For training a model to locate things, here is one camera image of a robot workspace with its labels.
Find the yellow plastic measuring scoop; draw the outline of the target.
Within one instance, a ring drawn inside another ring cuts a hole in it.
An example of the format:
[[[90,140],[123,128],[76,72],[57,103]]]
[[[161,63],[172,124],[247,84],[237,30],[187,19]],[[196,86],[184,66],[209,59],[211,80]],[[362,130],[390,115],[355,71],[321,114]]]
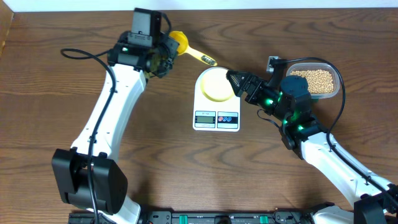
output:
[[[169,36],[178,42],[177,52],[179,55],[189,54],[209,66],[215,67],[218,65],[217,61],[209,55],[190,47],[188,38],[182,31],[172,31]]]

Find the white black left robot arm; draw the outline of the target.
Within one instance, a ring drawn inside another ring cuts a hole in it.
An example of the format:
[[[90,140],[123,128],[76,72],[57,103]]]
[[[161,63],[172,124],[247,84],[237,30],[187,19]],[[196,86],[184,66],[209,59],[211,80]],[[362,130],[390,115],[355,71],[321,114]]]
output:
[[[137,223],[141,206],[127,196],[128,180],[118,166],[119,149],[134,105],[152,77],[172,69],[179,43],[170,32],[126,31],[105,53],[108,61],[78,49],[105,70],[105,81],[89,120],[69,149],[56,149],[51,165],[61,201],[90,210],[89,223]]]

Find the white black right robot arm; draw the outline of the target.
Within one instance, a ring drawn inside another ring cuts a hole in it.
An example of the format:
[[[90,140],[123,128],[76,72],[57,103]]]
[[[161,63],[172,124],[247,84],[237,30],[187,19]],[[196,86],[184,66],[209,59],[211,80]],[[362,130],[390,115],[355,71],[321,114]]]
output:
[[[323,203],[302,215],[307,223],[387,223],[397,214],[397,186],[369,170],[333,137],[312,113],[311,94],[300,76],[270,81],[249,72],[229,70],[226,78],[236,96],[280,120],[286,148],[317,168],[353,207],[349,212]]]

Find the pale yellow plastic bowl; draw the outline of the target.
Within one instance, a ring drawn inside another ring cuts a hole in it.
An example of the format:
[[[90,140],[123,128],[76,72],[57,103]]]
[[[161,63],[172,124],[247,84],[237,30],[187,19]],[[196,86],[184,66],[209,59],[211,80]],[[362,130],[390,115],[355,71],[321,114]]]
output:
[[[203,95],[214,102],[224,102],[234,96],[234,91],[229,83],[226,73],[228,69],[213,67],[205,70],[200,81]]]

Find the white digital kitchen scale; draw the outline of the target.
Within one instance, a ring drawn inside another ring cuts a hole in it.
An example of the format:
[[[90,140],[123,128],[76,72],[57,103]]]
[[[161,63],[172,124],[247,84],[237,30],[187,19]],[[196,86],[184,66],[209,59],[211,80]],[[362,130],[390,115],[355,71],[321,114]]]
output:
[[[196,131],[239,131],[241,122],[240,98],[234,95],[224,102],[214,102],[206,98],[200,88],[203,72],[195,83],[193,129]]]

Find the clear container of soybeans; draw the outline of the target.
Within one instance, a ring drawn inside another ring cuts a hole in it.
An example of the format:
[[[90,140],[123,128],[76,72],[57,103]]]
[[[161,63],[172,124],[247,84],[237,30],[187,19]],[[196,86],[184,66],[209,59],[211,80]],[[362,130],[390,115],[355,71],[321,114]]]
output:
[[[340,79],[335,69],[327,63],[296,63],[286,73],[306,79],[312,99],[334,97],[340,90]]]

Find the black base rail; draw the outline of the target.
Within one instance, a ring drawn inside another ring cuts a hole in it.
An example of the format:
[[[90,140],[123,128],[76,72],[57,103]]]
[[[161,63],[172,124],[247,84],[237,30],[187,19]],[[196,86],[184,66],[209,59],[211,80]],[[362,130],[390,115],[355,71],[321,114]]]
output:
[[[302,212],[277,210],[262,213],[198,213],[149,211],[139,215],[138,224],[306,224],[314,223]]]

